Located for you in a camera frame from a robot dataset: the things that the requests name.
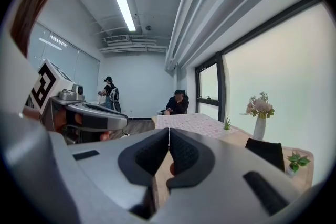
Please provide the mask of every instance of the black chair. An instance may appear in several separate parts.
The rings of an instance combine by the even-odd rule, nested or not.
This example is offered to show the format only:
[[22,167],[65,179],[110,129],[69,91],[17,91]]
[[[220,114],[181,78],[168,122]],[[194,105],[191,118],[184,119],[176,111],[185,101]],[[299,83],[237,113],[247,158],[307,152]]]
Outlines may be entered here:
[[278,167],[281,171],[285,171],[281,143],[269,143],[249,138],[245,147],[275,167]]

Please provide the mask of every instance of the ceiling light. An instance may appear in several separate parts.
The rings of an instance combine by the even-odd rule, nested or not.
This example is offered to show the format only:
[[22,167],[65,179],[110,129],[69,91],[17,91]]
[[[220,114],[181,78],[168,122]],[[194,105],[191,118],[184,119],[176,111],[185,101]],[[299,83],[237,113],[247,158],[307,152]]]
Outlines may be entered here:
[[39,38],[38,40],[41,40],[42,42],[44,42],[45,44],[48,44],[48,45],[51,45],[52,47],[54,47],[55,49],[58,49],[58,50],[62,50],[60,47],[57,47],[56,45],[46,41],[45,39],[43,38]]
[[127,24],[129,31],[135,31],[134,22],[132,19],[132,15],[130,12],[130,8],[128,7],[127,0],[117,0],[120,11],[122,13],[122,16],[124,17],[124,20]]
[[65,44],[63,41],[60,41],[58,38],[54,37],[54,36],[50,36],[51,39],[53,39],[54,41],[60,43],[61,45],[63,45],[64,47],[67,47],[68,45]]

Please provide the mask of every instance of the desk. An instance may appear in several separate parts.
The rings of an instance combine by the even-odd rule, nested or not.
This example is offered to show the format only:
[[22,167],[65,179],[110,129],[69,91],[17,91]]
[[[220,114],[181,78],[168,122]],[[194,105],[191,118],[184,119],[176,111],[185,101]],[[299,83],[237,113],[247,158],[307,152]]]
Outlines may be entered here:
[[[152,118],[155,129],[161,129],[163,127],[173,127],[186,131],[197,132],[198,133],[211,136],[227,143],[231,143],[237,146],[245,147],[246,142],[252,135],[245,132],[242,129],[232,126],[229,134],[225,134],[223,130],[223,123],[214,120],[201,113],[185,114],[185,115],[167,115],[167,116],[154,116]],[[303,193],[306,189],[311,187],[313,179],[314,170],[314,157],[311,152],[301,150],[299,148],[292,147],[282,147],[283,160],[285,161],[285,168],[289,165],[287,156],[292,155],[292,151],[298,152],[301,156],[308,156],[310,163],[306,167],[300,167],[299,171],[292,178],[293,184],[296,188]],[[164,159],[161,167],[155,175],[156,185],[157,185],[157,196],[159,197],[159,206],[162,206],[169,197],[167,187],[165,185],[166,181],[173,177],[169,171],[170,165],[173,163],[173,158],[168,152],[166,158]]]

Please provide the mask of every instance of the large window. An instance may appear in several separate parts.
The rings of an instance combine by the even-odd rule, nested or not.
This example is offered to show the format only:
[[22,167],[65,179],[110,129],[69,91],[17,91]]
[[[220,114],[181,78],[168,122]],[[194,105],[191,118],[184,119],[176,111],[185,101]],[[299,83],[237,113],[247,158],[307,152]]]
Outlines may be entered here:
[[232,125],[253,133],[256,118],[241,113],[265,91],[275,115],[264,140],[311,151],[315,183],[335,157],[335,41],[334,21],[321,3],[225,54]]
[[30,36],[28,60],[38,70],[45,59],[56,64],[75,83],[83,85],[86,101],[97,100],[100,62],[36,23]]
[[221,53],[196,68],[196,112],[224,121],[225,75]]

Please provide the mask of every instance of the small plant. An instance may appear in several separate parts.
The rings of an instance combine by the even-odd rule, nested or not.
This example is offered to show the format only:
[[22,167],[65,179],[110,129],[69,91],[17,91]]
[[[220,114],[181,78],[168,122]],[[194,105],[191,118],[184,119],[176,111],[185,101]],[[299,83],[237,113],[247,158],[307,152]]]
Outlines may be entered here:
[[224,122],[224,129],[225,130],[230,130],[230,127],[231,127],[230,119],[226,118],[226,120]]
[[310,160],[307,159],[307,156],[301,157],[299,153],[296,154],[293,152],[291,156],[288,156],[290,161],[289,167],[295,172],[299,170],[300,166],[306,166],[310,163]]
[[253,117],[258,115],[262,119],[273,116],[274,109],[273,106],[268,103],[268,95],[265,92],[261,92],[258,99],[252,96],[247,104],[246,113],[242,115],[251,115]]

